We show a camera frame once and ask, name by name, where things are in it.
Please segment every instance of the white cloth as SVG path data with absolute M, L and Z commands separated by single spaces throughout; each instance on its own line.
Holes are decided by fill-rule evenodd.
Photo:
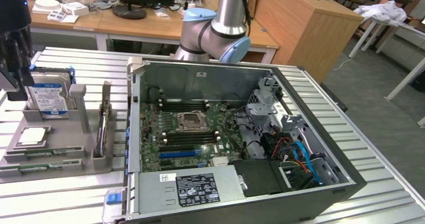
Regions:
M 394 1 L 372 6 L 358 6 L 354 10 L 365 19 L 373 18 L 389 26 L 400 26 L 406 19 L 406 12 L 396 6 Z

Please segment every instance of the monitor stand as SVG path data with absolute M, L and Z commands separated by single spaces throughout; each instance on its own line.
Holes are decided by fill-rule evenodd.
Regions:
M 132 3 L 129 2 L 128 5 L 119 5 L 112 8 L 113 14 L 116 14 L 119 17 L 131 19 L 131 20 L 139 20 L 145 18 L 147 12 L 141 10 L 140 7 L 132 6 Z

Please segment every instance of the hard drive label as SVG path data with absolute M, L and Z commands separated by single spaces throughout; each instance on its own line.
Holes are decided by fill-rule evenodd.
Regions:
M 212 173 L 176 177 L 176 185 L 181 207 L 220 202 Z
M 67 101 L 60 93 L 61 84 L 37 83 L 31 87 L 35 101 L 44 114 L 65 114 L 68 111 Z

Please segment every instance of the wooden cabinet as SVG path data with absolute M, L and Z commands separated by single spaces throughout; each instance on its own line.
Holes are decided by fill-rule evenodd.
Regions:
M 321 83 L 362 17 L 333 0 L 257 0 L 254 18 L 280 45 L 272 64 L 302 66 Z

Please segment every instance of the slatted metal surface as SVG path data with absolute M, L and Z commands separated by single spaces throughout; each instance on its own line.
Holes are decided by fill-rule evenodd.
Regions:
M 112 106 L 119 111 L 113 172 L 0 184 L 0 223 L 101 223 L 103 196 L 108 190 L 123 185 L 125 65 L 132 55 L 137 56 L 116 52 L 47 48 L 35 58 L 36 66 L 75 67 L 76 81 L 88 88 L 88 109 L 97 109 L 103 82 L 112 82 Z M 334 204 L 314 220 L 305 223 L 425 223 L 424 199 L 329 101 L 318 85 L 297 68 L 284 66 L 280 70 L 368 181 L 365 188 L 348 201 Z M 284 100 L 292 112 L 297 113 L 289 97 L 284 97 Z M 4 92 L 0 91 L 0 157 L 21 119 L 20 110 L 24 105 L 24 102 L 5 100 Z

